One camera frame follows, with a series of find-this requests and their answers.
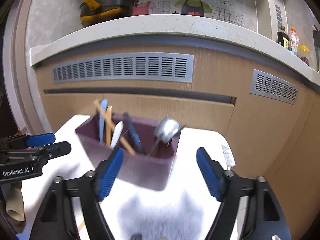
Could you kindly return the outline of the wooden chopstick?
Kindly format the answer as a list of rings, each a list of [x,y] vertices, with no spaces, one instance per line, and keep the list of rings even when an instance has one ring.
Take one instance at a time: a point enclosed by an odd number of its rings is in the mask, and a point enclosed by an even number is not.
[[[85,222],[82,221],[81,224],[78,226],[78,231],[80,232],[80,230],[85,226]]]
[[[100,102],[98,100],[94,100],[93,103],[94,103],[95,108],[98,111],[98,113],[104,115],[104,119],[105,119],[106,112],[104,112],[103,109],[101,108]],[[114,131],[114,128],[115,128],[114,122],[111,120],[108,122],[108,124],[112,128],[112,131]],[[124,146],[125,150],[127,150],[127,152],[130,155],[136,154],[135,150],[131,147],[131,145],[128,143],[128,141],[122,135],[120,136],[119,141],[121,142],[121,144]]]

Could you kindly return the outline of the white plastic spoon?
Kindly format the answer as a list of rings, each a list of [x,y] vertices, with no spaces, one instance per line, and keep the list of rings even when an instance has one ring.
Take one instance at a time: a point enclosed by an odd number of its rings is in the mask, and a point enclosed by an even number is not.
[[[124,127],[123,121],[120,121],[116,124],[116,126],[114,128],[110,148],[114,148],[116,146],[116,144],[118,143],[120,136],[121,136],[121,133],[122,133],[122,130],[123,130],[123,127]]]

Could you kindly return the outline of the wooden spoon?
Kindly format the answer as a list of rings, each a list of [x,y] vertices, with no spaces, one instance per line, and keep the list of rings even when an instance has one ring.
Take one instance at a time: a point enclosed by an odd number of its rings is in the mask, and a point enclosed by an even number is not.
[[[112,120],[112,106],[107,106],[106,113],[105,113],[105,120],[106,120],[105,139],[106,139],[106,146],[108,147],[111,145],[111,137],[112,137],[112,128],[108,124],[108,122]]]

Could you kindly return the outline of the blue plastic spoon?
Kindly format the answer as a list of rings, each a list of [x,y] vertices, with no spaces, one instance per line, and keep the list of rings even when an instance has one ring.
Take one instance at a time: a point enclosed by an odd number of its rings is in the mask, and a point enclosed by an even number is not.
[[[103,109],[104,112],[106,112],[107,107],[108,107],[108,100],[107,99],[103,99],[100,102],[100,106]],[[106,139],[105,139],[105,119],[104,119],[104,115],[100,115],[99,116],[99,142],[105,143]]]

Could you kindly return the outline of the black handled peeler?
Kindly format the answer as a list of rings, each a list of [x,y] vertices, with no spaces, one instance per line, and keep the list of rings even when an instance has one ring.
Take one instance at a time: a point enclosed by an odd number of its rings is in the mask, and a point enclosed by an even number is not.
[[[123,120],[127,126],[129,135],[131,137],[131,141],[133,142],[133,148],[135,149],[136,152],[146,155],[146,151],[140,142],[140,137],[135,129],[135,126],[127,112],[123,113]]]

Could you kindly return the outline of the stainless steel spoon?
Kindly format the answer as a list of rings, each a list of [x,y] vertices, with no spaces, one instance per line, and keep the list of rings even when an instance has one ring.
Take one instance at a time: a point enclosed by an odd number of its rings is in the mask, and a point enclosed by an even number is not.
[[[181,126],[175,119],[169,117],[164,118],[153,132],[156,138],[155,144],[157,145],[159,142],[169,143],[171,139],[178,135],[184,128],[185,126]]]

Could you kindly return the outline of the white lace tablecloth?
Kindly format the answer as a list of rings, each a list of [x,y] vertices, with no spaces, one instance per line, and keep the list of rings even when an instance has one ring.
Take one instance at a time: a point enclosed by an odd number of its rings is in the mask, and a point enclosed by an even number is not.
[[[71,153],[48,161],[40,177],[24,180],[22,195],[26,226],[19,239],[28,239],[37,211],[56,176],[78,178],[93,165],[75,133],[87,120],[85,115],[71,117],[55,133],[58,142],[71,144]],[[144,239],[204,239],[220,203],[210,195],[196,161],[203,147],[224,169],[234,165],[225,137],[215,131],[183,129],[167,186],[153,191],[116,179],[111,193],[101,203],[105,219],[116,239],[129,239],[141,233]]]

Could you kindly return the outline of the maroon plastic utensil caddy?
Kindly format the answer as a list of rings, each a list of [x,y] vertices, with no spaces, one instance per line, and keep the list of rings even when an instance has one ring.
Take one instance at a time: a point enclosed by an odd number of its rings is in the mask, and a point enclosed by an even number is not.
[[[155,137],[153,132],[158,120],[130,116],[146,152],[151,150]],[[109,158],[112,149],[99,140],[99,114],[95,114],[75,129],[92,165],[97,167]],[[130,155],[126,150],[118,178],[147,189],[162,191],[166,188],[176,157],[180,137],[175,136],[168,144],[160,143],[152,156],[137,153]]]

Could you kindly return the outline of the short grey vent grille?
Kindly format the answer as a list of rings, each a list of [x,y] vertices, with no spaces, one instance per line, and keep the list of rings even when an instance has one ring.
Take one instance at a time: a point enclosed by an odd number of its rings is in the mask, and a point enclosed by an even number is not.
[[[299,87],[279,77],[254,69],[249,93],[295,105]]]

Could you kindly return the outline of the black yellow cooking pot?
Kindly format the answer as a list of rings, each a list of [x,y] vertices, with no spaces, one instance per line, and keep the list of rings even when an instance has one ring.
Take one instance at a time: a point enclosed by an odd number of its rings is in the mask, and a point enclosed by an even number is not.
[[[133,14],[132,0],[82,0],[80,21],[84,28]]]

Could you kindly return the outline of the long grey vent grille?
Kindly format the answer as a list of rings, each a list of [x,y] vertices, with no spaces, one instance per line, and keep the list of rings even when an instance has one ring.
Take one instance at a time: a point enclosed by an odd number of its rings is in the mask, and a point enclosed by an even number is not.
[[[53,83],[151,80],[192,83],[194,55],[181,53],[105,54],[52,67]]]

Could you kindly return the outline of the yellow lid jar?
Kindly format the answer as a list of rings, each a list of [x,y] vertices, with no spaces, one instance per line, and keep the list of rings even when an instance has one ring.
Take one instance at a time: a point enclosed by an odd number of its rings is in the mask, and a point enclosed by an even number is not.
[[[300,44],[298,46],[298,57],[306,63],[308,66],[310,65],[310,50],[307,46]]]

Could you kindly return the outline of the orange cap drink bottle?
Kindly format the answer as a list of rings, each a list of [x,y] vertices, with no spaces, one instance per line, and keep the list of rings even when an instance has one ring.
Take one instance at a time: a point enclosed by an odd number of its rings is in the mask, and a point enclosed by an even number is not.
[[[289,33],[289,47],[292,53],[298,55],[299,38],[294,27],[290,28]]]

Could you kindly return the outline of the dark soy sauce bottle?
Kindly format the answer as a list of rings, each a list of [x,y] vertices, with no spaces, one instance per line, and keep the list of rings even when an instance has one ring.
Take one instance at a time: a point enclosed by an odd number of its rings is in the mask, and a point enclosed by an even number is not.
[[[285,32],[285,27],[281,25],[277,32],[278,43],[285,49],[289,48],[289,36]]]

